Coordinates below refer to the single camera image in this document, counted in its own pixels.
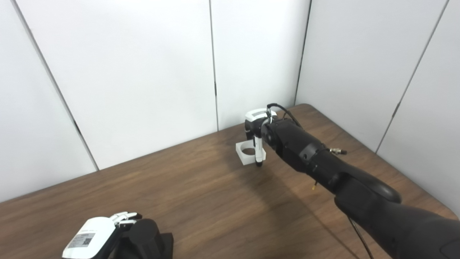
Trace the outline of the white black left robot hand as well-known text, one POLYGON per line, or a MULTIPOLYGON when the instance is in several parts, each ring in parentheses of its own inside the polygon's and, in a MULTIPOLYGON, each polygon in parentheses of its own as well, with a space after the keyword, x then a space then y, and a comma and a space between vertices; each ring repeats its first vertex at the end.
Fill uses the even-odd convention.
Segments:
POLYGON ((124 234, 143 215, 127 211, 88 219, 62 252, 63 259, 113 259, 124 234))

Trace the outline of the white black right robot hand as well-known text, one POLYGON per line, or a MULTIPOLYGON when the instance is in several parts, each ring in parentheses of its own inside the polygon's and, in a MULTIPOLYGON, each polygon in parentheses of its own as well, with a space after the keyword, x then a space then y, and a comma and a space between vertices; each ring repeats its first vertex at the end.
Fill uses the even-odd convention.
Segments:
POLYGON ((260 108, 251 110, 245 115, 245 132, 248 140, 253 141, 255 151, 255 164, 261 167, 265 160, 266 153, 263 149, 263 138, 261 135, 262 126, 278 118, 277 113, 273 110, 260 108))

